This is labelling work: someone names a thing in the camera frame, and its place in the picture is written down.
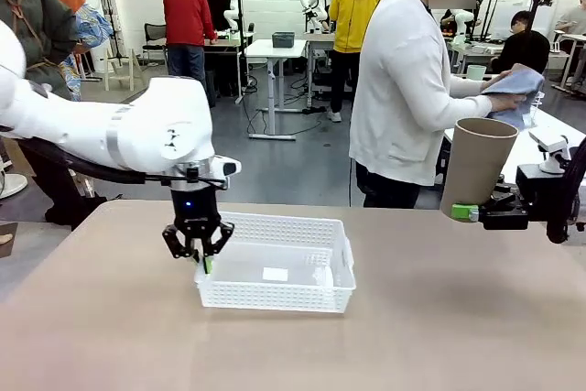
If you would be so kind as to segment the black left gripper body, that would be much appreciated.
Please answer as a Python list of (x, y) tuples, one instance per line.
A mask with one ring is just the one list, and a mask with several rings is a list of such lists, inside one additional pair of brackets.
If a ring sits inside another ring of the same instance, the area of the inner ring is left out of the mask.
[(172, 186), (175, 229), (187, 238), (211, 238), (219, 227), (217, 188), (210, 184)]

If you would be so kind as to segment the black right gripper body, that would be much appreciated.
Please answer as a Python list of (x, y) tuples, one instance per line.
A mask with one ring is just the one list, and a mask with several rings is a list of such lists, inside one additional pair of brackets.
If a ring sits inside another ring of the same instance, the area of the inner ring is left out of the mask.
[(515, 183), (530, 222), (546, 222), (554, 212), (553, 205), (559, 201), (563, 190), (564, 174), (565, 171), (560, 174), (547, 173), (537, 164), (517, 167)]

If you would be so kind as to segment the person right hand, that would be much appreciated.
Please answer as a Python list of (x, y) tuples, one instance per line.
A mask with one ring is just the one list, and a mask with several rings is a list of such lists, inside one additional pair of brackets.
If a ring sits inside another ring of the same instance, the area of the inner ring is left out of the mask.
[(515, 110), (526, 100), (526, 96), (524, 94), (507, 93), (490, 94), (488, 98), (491, 102), (493, 113)]

